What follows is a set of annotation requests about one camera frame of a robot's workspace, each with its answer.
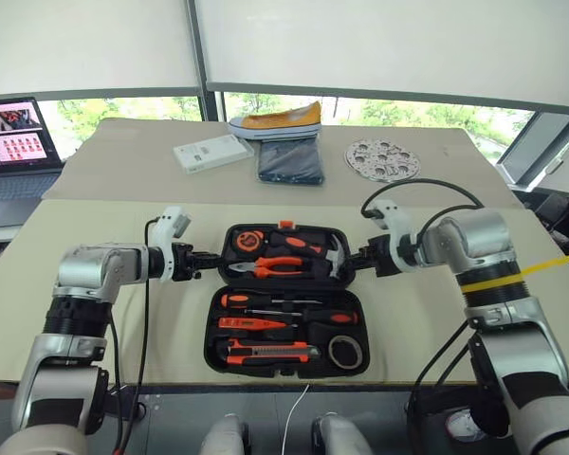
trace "gray floor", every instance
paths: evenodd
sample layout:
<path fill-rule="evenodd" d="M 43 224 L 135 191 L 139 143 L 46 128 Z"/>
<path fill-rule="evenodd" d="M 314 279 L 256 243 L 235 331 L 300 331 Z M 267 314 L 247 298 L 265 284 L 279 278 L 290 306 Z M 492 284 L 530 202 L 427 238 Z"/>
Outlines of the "gray floor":
<path fill-rule="evenodd" d="M 196 454 L 211 425 L 228 412 L 237 413 L 250 428 L 253 455 L 277 455 L 288 412 L 297 392 L 226 392 L 144 395 L 148 415 L 137 425 L 127 455 Z M 310 455 L 312 421 L 328 411 L 351 419 L 376 455 L 411 455 L 403 406 L 408 394 L 398 391 L 319 391 L 307 393 L 296 408 L 286 442 L 286 454 Z M 10 433 L 11 401 L 0 400 L 0 444 Z M 479 445 L 452 443 L 443 431 L 444 417 L 428 425 L 427 450 L 432 454 L 515 454 L 511 441 Z M 116 421 L 106 418 L 89 438 L 89 453 L 111 453 Z"/>

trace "white roller blind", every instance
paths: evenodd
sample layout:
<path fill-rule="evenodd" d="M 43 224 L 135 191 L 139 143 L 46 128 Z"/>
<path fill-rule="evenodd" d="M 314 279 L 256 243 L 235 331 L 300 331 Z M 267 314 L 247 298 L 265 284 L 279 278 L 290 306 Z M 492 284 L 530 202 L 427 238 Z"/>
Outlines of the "white roller blind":
<path fill-rule="evenodd" d="M 0 1 L 0 95 L 196 87 L 182 0 Z"/>
<path fill-rule="evenodd" d="M 569 106 L 569 0 L 197 0 L 223 82 Z"/>

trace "white box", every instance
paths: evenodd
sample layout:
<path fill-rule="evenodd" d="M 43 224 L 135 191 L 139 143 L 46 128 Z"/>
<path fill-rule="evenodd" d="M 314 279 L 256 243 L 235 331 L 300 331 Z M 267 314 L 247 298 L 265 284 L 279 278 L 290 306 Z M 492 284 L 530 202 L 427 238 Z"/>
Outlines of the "white box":
<path fill-rule="evenodd" d="M 199 173 L 255 155 L 252 147 L 235 135 L 179 145 L 173 148 L 173 153 L 186 173 Z"/>

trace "metal plate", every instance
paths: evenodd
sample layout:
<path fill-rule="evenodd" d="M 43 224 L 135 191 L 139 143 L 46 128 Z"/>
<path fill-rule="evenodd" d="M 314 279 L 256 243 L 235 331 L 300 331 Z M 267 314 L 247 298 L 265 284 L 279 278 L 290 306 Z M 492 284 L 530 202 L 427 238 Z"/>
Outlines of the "metal plate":
<path fill-rule="evenodd" d="M 419 174 L 419 159 L 390 139 L 361 139 L 344 153 L 357 173 L 376 182 L 394 182 Z"/>

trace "beige tabletop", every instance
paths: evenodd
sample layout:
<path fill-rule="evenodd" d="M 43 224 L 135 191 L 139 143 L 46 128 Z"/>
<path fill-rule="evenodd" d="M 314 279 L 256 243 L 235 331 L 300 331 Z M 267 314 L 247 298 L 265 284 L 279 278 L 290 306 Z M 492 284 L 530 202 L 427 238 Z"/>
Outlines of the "beige tabletop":
<path fill-rule="evenodd" d="M 106 119 L 69 158 L 45 198 L 359 206 L 383 184 L 356 174 L 345 163 L 343 153 L 356 140 L 388 138 L 418 156 L 419 176 L 461 185 L 486 206 L 522 207 L 461 129 L 324 126 L 319 142 L 325 181 L 320 187 L 261 183 L 255 176 L 253 158 L 192 175 L 186 175 L 175 161 L 174 146 L 227 132 L 226 124 L 218 122 Z M 446 207 L 465 202 L 451 191 L 425 185 L 394 190 L 392 197 L 399 204 L 412 207 Z"/>
<path fill-rule="evenodd" d="M 42 331 L 51 301 L 51 288 L 63 253 L 77 244 L 141 242 L 143 223 L 160 214 L 165 203 L 45 200 L 33 213 L 0 259 L 0 380 L 19 380 L 35 335 Z M 346 233 L 353 251 L 379 235 L 354 206 L 257 206 L 186 204 L 193 222 L 181 239 L 196 250 L 219 252 L 227 228 L 246 222 L 293 219 L 299 224 L 330 226 Z M 416 226 L 435 208 L 411 208 Z M 532 212 L 502 209 L 521 267 L 561 256 Z M 569 264 L 526 278 L 569 364 Z M 154 282 L 151 298 L 148 383 L 240 384 L 290 383 L 295 377 L 273 379 L 218 373 L 203 357 L 205 323 L 212 295 L 224 283 L 216 271 L 205 271 L 193 282 Z M 464 319 L 464 303 L 445 266 L 412 274 L 376 278 L 373 270 L 359 271 L 349 286 L 362 302 L 367 319 L 371 363 L 365 373 L 317 382 L 409 383 Z M 143 289 L 121 288 L 114 306 L 119 328 L 123 376 L 137 376 L 142 331 Z M 462 338 L 468 339 L 470 331 Z M 458 351 L 460 339 L 445 363 Z M 112 370 L 112 343 L 103 362 Z M 439 364 L 429 380 L 444 367 Z M 452 381 L 473 381 L 466 358 L 453 371 Z"/>

